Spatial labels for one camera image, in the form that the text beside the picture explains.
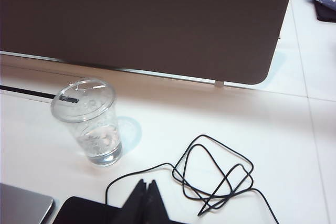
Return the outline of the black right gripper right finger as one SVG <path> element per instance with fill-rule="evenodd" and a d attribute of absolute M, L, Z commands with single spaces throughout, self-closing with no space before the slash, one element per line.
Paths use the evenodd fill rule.
<path fill-rule="evenodd" d="M 146 195 L 146 222 L 170 223 L 157 183 L 153 180 Z"/>

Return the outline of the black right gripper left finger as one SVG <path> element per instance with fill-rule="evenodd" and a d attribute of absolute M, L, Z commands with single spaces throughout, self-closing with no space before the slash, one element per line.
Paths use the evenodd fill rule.
<path fill-rule="evenodd" d="M 122 223 L 140 223 L 145 194 L 146 183 L 141 179 L 123 205 Z"/>

